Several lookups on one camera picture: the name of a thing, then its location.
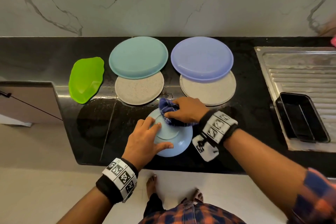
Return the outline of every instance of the black pants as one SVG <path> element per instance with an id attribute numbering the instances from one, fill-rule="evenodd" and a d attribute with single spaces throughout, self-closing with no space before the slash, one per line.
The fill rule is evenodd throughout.
<path id="1" fill-rule="evenodd" d="M 163 209 L 162 201 L 159 199 L 158 195 L 156 193 L 153 193 L 150 196 L 149 201 L 147 202 L 147 206 L 145 209 L 145 212 L 143 213 L 143 217 L 155 213 L 155 212 L 165 212 L 166 210 Z"/>

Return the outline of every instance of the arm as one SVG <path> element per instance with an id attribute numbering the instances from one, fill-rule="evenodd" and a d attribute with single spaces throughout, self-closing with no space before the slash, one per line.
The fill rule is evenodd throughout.
<path id="1" fill-rule="evenodd" d="M 128 137 L 122 159 L 129 162 L 129 167 L 140 171 L 160 151 L 173 148 L 172 143 L 154 144 L 156 133 L 161 124 L 150 126 L 155 120 L 147 117 L 139 120 L 133 133 Z M 81 200 L 57 222 L 57 224 L 101 224 L 112 206 L 122 200 L 119 189 L 105 175 L 99 179 L 108 192 L 108 197 L 97 187 L 91 189 Z"/>
<path id="2" fill-rule="evenodd" d="M 174 103 L 180 109 L 165 116 L 187 123 L 198 123 L 209 111 L 198 99 L 183 97 Z M 224 147 L 263 193 L 289 217 L 305 179 L 306 169 L 241 129 L 235 130 L 225 140 Z"/>

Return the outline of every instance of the floor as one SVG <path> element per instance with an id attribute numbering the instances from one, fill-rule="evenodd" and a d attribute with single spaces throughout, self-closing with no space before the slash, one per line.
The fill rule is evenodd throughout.
<path id="1" fill-rule="evenodd" d="M 94 186 L 103 170 L 76 163 L 62 126 L 0 125 L 0 135 L 0 223 L 56 223 Z M 147 203 L 145 184 L 153 173 L 158 175 L 158 194 L 166 209 L 175 207 L 197 187 L 205 202 L 246 223 L 286 222 L 284 214 L 248 176 L 142 170 L 132 197 L 114 206 L 104 223 L 138 223 L 142 219 Z"/>

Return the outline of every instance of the black plastic container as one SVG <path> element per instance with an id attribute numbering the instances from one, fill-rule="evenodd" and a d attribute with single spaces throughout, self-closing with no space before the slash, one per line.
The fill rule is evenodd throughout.
<path id="1" fill-rule="evenodd" d="M 328 132 L 309 96 L 282 92 L 275 103 L 288 138 L 304 142 L 330 142 Z"/>

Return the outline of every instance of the plaid shirt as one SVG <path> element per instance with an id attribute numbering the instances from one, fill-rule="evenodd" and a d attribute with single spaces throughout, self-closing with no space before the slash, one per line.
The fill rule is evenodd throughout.
<path id="1" fill-rule="evenodd" d="M 335 224 L 336 185 L 331 184 L 322 174 L 308 169 L 288 224 Z M 139 224 L 194 224 L 194 223 L 245 223 L 232 213 L 219 207 L 200 202 L 184 201 L 177 207 L 155 212 Z"/>

